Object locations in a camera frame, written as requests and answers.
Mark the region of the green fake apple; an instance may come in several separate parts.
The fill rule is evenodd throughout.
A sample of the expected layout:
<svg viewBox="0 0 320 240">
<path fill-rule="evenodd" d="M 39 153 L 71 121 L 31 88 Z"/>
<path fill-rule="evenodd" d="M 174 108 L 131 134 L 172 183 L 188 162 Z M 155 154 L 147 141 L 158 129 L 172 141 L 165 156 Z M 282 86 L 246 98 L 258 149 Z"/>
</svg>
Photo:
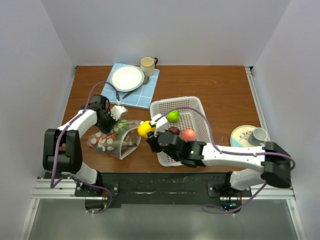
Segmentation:
<svg viewBox="0 0 320 240">
<path fill-rule="evenodd" d="M 177 109 L 175 109 L 175 110 L 169 112 L 166 115 L 166 118 L 170 123 L 176 123 L 180 120 L 180 113 Z"/>
</svg>

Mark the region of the purple fake fruit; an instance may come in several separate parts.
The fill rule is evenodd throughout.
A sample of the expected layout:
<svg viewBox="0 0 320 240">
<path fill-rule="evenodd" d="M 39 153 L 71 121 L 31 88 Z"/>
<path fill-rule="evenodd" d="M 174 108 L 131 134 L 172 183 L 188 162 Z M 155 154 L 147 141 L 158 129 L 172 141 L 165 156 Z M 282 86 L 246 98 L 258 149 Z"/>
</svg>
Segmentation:
<svg viewBox="0 0 320 240">
<path fill-rule="evenodd" d="M 169 127 L 168 131 L 174 133 L 175 135 L 178 135 L 178 136 L 180 135 L 180 130 L 178 127 L 175 127 L 175 126 Z"/>
</svg>

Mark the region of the yellow fake pepper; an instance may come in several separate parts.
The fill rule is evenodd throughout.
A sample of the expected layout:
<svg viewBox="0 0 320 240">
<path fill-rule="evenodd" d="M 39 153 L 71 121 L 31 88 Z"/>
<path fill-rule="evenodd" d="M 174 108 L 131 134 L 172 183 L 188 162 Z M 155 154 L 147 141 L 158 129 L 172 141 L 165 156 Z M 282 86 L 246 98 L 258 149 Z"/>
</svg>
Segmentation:
<svg viewBox="0 0 320 240">
<path fill-rule="evenodd" d="M 147 139 L 148 138 L 148 133 L 154 132 L 155 127 L 150 125 L 150 121 L 146 120 L 143 123 L 140 124 L 140 126 L 137 128 L 137 133 L 142 137 Z"/>
</svg>

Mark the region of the clear polka dot zip bag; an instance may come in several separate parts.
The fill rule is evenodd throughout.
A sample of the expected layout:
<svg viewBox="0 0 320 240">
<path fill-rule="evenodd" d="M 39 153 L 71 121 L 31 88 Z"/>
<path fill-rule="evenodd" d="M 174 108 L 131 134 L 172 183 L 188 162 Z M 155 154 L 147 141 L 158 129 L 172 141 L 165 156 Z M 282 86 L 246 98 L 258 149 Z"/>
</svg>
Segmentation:
<svg viewBox="0 0 320 240">
<path fill-rule="evenodd" d="M 139 120 L 125 121 L 128 122 L 127 129 L 114 131 L 113 127 L 109 133 L 99 131 L 88 138 L 87 145 L 98 153 L 123 160 L 140 145 L 142 137 L 138 134 L 137 128 L 143 123 Z"/>
</svg>

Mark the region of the dark green fake vegetable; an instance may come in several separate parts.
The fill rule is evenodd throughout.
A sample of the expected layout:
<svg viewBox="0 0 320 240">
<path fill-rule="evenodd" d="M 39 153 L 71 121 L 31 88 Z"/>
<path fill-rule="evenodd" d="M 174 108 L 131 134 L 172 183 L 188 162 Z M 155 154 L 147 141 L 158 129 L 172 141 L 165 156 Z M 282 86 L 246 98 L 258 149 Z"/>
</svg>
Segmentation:
<svg viewBox="0 0 320 240">
<path fill-rule="evenodd" d="M 115 132 L 119 131 L 119 130 L 125 130 L 129 127 L 129 123 L 126 120 L 119 120 L 116 122 L 116 124 L 113 127 L 113 130 Z"/>
</svg>

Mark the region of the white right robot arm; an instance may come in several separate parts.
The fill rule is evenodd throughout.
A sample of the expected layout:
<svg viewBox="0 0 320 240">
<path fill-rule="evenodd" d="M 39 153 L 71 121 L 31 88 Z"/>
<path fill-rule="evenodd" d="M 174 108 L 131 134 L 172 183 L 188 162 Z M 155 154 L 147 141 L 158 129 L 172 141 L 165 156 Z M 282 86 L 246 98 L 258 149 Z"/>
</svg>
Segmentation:
<svg viewBox="0 0 320 240">
<path fill-rule="evenodd" d="M 230 197 L 259 184 L 280 189 L 291 187 L 294 161 L 284 149 L 272 141 L 267 141 L 264 146 L 247 148 L 219 146 L 202 141 L 184 141 L 169 130 L 159 134 L 149 132 L 146 141 L 152 152 L 163 152 L 190 168 L 209 166 L 242 168 L 242 171 L 232 172 L 229 180 L 222 185 L 223 192 Z"/>
</svg>

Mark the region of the pink fake peach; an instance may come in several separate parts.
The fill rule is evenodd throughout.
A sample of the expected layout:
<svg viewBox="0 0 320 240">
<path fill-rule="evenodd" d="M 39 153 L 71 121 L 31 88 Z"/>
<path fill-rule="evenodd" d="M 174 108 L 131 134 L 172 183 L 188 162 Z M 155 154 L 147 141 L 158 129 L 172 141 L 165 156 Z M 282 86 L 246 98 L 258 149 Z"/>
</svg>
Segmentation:
<svg viewBox="0 0 320 240">
<path fill-rule="evenodd" d="M 181 139 L 188 142 L 188 141 L 196 141 L 197 135 L 194 130 L 191 128 L 185 129 L 181 134 Z"/>
</svg>

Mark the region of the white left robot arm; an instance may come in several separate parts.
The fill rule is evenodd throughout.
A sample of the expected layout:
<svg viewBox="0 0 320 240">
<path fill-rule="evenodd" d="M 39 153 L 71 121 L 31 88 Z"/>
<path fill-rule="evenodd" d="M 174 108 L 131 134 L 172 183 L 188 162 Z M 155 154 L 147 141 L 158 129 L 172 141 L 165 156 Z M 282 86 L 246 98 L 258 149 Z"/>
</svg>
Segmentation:
<svg viewBox="0 0 320 240">
<path fill-rule="evenodd" d="M 94 95 L 66 124 L 48 129 L 44 134 L 44 170 L 51 173 L 50 187 L 53 189 L 64 178 L 71 178 L 92 196 L 106 191 L 99 171 L 83 162 L 81 137 L 92 126 L 103 133 L 109 133 L 119 115 L 112 115 L 118 109 L 110 108 L 110 101 L 102 95 Z"/>
</svg>

